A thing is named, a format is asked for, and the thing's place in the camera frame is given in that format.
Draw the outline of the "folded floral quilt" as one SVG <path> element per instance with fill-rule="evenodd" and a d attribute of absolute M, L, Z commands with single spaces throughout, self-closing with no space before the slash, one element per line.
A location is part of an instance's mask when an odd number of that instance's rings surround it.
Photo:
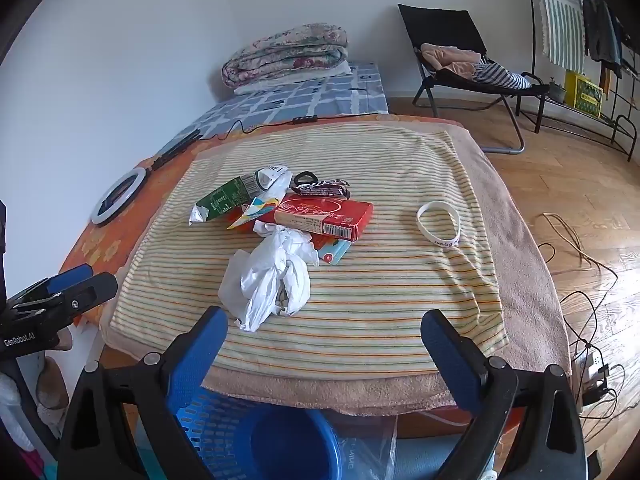
<path fill-rule="evenodd" d="M 347 60 L 347 48 L 347 32 L 340 26 L 300 25 L 237 50 L 221 67 L 221 79 L 235 90 L 255 81 L 333 70 Z"/>

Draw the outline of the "white silicone wristband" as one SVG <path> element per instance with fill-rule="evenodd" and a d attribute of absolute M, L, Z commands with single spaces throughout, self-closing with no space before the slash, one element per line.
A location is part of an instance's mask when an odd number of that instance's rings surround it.
<path fill-rule="evenodd" d="M 442 200 L 432 200 L 416 211 L 416 226 L 431 244 L 453 248 L 460 243 L 462 224 L 459 211 Z"/>

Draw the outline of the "blue plastic laundry basket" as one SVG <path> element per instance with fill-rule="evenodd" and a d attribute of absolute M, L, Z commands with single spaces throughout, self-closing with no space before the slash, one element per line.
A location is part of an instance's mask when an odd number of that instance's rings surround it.
<path fill-rule="evenodd" d="M 318 410 L 235 399 L 201 388 L 177 419 L 214 479 L 343 477 L 337 436 Z"/>

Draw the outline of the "striped garment on chair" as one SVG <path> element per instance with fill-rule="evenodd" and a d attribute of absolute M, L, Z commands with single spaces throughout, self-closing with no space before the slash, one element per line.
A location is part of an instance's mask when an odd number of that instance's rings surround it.
<path fill-rule="evenodd" d="M 525 90 L 532 86 L 525 76 L 511 72 L 497 62 L 475 63 L 472 81 L 506 90 Z"/>

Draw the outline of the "brown chocolate bar wrapper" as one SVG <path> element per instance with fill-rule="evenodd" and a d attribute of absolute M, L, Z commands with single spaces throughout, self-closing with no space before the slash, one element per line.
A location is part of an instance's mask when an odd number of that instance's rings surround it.
<path fill-rule="evenodd" d="M 291 185 L 291 190 L 300 196 L 337 197 L 344 198 L 344 200 L 348 200 L 350 197 L 349 184 L 344 180 L 294 182 Z"/>

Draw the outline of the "white colourful paper wrapper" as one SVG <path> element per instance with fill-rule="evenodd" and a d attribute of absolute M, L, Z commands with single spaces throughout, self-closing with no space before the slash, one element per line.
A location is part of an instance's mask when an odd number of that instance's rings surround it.
<path fill-rule="evenodd" d="M 271 165 L 255 171 L 248 180 L 243 178 L 243 184 L 250 194 L 250 203 L 228 229 L 239 228 L 268 212 L 273 212 L 288 192 L 292 177 L 293 174 L 288 167 Z"/>

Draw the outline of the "teal grapefruit tube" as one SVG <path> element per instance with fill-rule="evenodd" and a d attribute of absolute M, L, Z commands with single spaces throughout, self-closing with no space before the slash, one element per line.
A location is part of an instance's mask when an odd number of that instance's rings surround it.
<path fill-rule="evenodd" d="M 334 266 L 341 261 L 341 258 L 352 246 L 349 240 L 319 234 L 312 234 L 311 241 L 314 249 L 318 252 L 319 260 Z"/>

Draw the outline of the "blue checked bedsheet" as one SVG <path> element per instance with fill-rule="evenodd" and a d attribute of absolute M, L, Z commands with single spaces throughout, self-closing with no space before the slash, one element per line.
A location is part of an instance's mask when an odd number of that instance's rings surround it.
<path fill-rule="evenodd" d="M 202 139 L 210 139 L 223 136 L 234 125 L 251 129 L 312 115 L 386 114 L 387 100 L 378 66 L 351 62 L 349 69 L 348 74 L 281 84 L 220 102 L 178 132 L 158 152 L 169 151 L 194 130 L 201 133 Z"/>

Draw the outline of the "white plastic bag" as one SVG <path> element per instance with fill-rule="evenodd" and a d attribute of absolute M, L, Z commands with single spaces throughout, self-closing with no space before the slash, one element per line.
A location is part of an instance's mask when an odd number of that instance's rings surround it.
<path fill-rule="evenodd" d="M 292 316 L 310 299 L 308 268 L 319 256 L 311 235 L 257 220 L 262 241 L 229 260 L 218 298 L 243 332 L 255 333 L 271 315 Z"/>

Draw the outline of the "green white milk carton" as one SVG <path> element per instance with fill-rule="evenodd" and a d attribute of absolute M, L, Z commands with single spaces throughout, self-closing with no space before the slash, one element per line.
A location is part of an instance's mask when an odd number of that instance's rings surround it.
<path fill-rule="evenodd" d="M 235 177 L 196 202 L 190 212 L 189 224 L 219 218 L 235 207 L 250 203 L 259 192 L 254 174 Z"/>

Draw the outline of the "black folding chair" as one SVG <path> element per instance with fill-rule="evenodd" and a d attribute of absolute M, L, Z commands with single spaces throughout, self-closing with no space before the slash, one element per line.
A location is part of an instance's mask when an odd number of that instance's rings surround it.
<path fill-rule="evenodd" d="M 541 125 L 550 87 L 529 72 L 515 73 L 488 56 L 480 31 L 471 14 L 465 10 L 427 9 L 418 6 L 398 6 L 400 17 L 410 40 L 412 52 L 421 75 L 421 83 L 411 104 L 420 108 L 421 98 L 427 98 L 427 108 L 434 117 L 439 115 L 433 89 L 436 87 L 486 94 L 495 99 L 480 110 L 502 104 L 508 113 L 518 145 L 484 146 L 486 154 L 519 155 L 526 143 L 516 115 L 518 106 L 511 106 L 511 98 L 521 101 L 531 96 L 539 100 L 535 125 Z"/>

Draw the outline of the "orange floral bedsheet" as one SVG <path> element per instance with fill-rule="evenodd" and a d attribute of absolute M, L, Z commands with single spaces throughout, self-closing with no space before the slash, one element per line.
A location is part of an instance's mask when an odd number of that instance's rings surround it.
<path fill-rule="evenodd" d="M 227 140 L 203 140 L 178 155 L 160 170 L 157 176 L 150 177 L 138 197 L 125 207 L 124 212 L 106 226 L 90 224 L 82 232 L 73 249 L 65 259 L 62 269 L 70 270 L 81 263 L 88 263 L 96 272 L 110 272 L 121 283 L 127 275 L 131 259 L 134 258 L 140 240 L 153 223 L 156 214 L 163 208 L 170 193 L 189 171 L 192 162 L 206 159 L 231 151 L 240 146 L 246 148 L 250 140 L 273 136 L 279 141 L 293 142 L 296 136 L 311 130 L 341 131 L 352 130 L 356 125 L 364 125 L 368 131 L 382 134 L 393 126 L 405 127 L 414 131 L 446 131 L 457 144 L 473 146 L 469 130 L 458 122 L 448 119 L 434 119 L 418 116 L 373 115 L 360 118 L 327 119 L 314 125 L 259 127 L 246 136 L 239 131 L 232 132 Z"/>

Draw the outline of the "pink clothes on chair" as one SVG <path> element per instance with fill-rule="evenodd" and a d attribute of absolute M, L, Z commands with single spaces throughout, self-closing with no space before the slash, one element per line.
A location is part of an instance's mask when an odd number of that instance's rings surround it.
<path fill-rule="evenodd" d="M 420 55 L 434 72 L 449 70 L 465 79 L 472 79 L 474 64 L 483 62 L 482 56 L 475 51 L 436 44 L 421 44 Z"/>

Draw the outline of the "red tissue box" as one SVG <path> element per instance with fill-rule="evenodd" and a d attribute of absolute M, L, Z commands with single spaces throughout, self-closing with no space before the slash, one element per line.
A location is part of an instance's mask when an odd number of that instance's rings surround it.
<path fill-rule="evenodd" d="M 356 242 L 372 214 L 371 203 L 291 195 L 273 211 L 273 220 L 287 228 Z"/>

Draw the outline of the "black tripod stand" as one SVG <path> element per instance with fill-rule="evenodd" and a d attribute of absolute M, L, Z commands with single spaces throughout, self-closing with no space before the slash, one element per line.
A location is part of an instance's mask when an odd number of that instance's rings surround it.
<path fill-rule="evenodd" d="M 183 153 L 190 145 L 196 142 L 201 137 L 201 130 L 194 129 L 192 132 L 184 136 L 175 142 L 171 142 L 168 148 L 165 148 L 154 159 L 151 165 L 151 171 L 156 171 L 166 165 L 171 159 Z"/>

